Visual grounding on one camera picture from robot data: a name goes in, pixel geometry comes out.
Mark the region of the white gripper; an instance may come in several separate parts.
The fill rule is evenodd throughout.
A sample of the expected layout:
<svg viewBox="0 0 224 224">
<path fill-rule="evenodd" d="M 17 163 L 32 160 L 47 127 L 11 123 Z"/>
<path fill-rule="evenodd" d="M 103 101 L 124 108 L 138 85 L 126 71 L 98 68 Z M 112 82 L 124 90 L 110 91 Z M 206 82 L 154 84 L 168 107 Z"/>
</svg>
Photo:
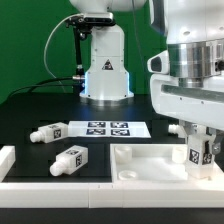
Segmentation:
<svg viewBox="0 0 224 224">
<path fill-rule="evenodd" d="M 185 142 L 195 133 L 192 123 L 207 126 L 205 152 L 218 155 L 224 131 L 224 71 L 218 76 L 205 78 L 203 88 L 183 88 L 178 86 L 177 78 L 169 75 L 167 50 L 150 58 L 147 67 L 153 73 L 150 93 L 154 110 L 158 114 L 183 120 L 179 125 Z"/>
</svg>

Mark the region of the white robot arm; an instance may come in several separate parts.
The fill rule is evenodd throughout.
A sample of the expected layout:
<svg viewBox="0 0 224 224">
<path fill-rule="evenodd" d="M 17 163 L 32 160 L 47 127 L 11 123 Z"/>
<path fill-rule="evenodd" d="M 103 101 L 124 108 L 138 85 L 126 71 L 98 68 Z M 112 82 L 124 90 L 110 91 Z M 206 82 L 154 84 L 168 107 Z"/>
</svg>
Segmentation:
<svg viewBox="0 0 224 224">
<path fill-rule="evenodd" d="M 137 0 L 144 2 L 166 40 L 147 61 L 154 110 L 224 137 L 224 0 Z"/>
</svg>

